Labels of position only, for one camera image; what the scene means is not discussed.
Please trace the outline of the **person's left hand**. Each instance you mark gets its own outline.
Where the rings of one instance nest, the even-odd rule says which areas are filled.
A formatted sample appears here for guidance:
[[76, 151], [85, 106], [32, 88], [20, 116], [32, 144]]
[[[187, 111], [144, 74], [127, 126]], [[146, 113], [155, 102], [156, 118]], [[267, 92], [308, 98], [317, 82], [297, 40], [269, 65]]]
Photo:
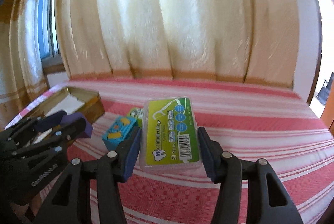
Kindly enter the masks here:
[[11, 202], [10, 207], [15, 214], [15, 223], [33, 223], [41, 205], [42, 198], [40, 194], [37, 194], [25, 205], [18, 205]]

